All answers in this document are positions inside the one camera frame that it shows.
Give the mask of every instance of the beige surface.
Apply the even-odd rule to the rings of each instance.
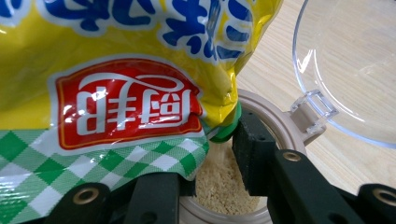
[[[238,76],[238,88],[255,92],[282,111],[302,93],[294,76],[291,44],[303,0],[284,0],[256,52]],[[396,188],[396,149],[377,147],[331,125],[307,147],[309,159],[335,186],[356,193],[364,183]]]

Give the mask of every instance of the transparent lid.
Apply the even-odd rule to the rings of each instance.
[[[396,148],[396,1],[306,0],[293,62],[305,94],[334,107],[329,122],[355,137]],[[331,105],[318,105],[330,102]]]

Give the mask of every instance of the yellow plastic bag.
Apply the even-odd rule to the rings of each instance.
[[[1,221],[83,182],[194,178],[280,2],[0,0]]]

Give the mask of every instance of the yellow powder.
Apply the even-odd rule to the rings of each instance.
[[[196,176],[200,205],[226,215],[254,212],[260,197],[250,197],[245,190],[231,142],[211,144],[209,153]]]

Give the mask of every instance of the green checkered pattern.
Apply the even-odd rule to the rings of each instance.
[[[153,172],[174,172],[192,179],[208,150],[203,135],[48,157],[30,147],[43,132],[0,131],[0,223],[44,217],[67,191],[87,182],[116,189]]]

